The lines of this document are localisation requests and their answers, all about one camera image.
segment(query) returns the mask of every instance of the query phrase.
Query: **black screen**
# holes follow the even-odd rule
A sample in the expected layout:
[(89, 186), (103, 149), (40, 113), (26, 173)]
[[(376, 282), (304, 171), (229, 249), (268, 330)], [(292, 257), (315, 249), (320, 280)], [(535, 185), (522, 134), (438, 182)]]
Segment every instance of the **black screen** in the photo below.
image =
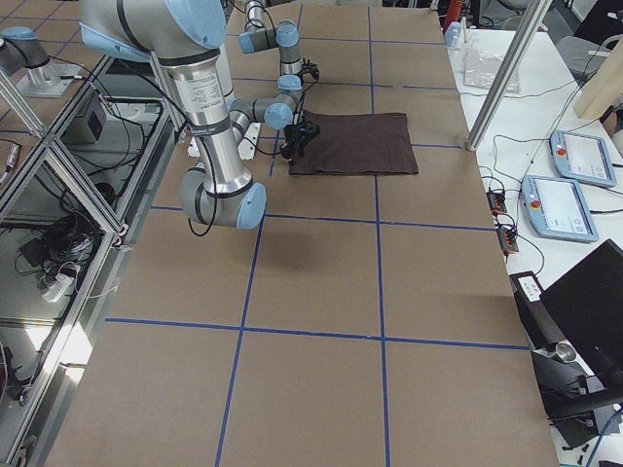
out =
[(604, 386), (623, 385), (623, 250), (605, 241), (541, 300)]

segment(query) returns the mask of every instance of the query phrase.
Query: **dark brown towel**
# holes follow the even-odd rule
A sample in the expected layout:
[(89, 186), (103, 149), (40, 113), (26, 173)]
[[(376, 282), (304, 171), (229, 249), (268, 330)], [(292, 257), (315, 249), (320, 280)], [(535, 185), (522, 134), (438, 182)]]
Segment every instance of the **dark brown towel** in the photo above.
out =
[(418, 173), (407, 116), (320, 115), (305, 111), (320, 134), (290, 164), (291, 175)]

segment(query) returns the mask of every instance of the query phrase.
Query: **blue-framed tablet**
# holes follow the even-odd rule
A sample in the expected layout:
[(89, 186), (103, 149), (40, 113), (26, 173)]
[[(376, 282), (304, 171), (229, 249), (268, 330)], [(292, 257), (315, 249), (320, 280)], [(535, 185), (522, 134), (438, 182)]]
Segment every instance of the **blue-framed tablet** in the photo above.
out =
[(549, 144), (554, 165), (563, 177), (598, 187), (616, 186), (603, 138), (558, 130), (550, 137)]
[(522, 182), (522, 196), (539, 235), (586, 243), (599, 239), (577, 181), (527, 175)]

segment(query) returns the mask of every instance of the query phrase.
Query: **clear plastic bag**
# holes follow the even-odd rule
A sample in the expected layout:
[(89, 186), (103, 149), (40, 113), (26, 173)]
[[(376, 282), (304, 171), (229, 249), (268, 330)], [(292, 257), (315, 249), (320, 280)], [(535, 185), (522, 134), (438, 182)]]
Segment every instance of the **clear plastic bag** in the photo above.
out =
[[(504, 55), (493, 55), (480, 49), (469, 49), (465, 56), (463, 83), (466, 86), (488, 90), (494, 82), (497, 70), (499, 70), (503, 60)], [(519, 92), (517, 70), (513, 73), (506, 91)]]

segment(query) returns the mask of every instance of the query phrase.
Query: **tablet screen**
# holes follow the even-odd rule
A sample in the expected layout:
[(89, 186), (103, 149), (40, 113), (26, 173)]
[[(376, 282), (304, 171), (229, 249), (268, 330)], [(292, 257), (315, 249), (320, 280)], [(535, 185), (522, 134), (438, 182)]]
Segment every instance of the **tablet screen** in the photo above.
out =
[(607, 178), (604, 158), (597, 139), (565, 134), (569, 170), (577, 175)]
[(579, 200), (571, 183), (535, 179), (536, 189), (550, 231), (589, 233)]

